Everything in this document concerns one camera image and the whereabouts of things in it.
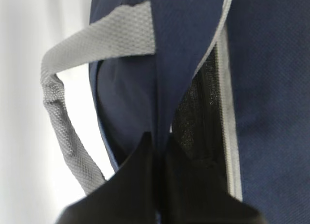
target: backpack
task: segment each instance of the backpack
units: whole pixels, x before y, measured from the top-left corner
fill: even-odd
[[[42,63],[44,105],[88,195],[58,223],[308,223],[309,1],[93,0],[90,26]],[[84,63],[107,182],[56,75]]]

